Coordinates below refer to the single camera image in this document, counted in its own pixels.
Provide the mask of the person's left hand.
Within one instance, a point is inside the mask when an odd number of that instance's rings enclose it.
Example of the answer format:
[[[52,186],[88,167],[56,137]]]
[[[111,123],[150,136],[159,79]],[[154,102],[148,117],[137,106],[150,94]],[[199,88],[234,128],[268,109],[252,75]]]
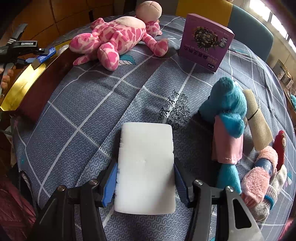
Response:
[[[13,66],[12,69],[8,70],[7,75],[2,76],[2,80],[1,80],[1,88],[2,90],[6,90],[8,88],[8,85],[10,83],[11,77],[14,76],[14,70],[15,70],[15,66]]]

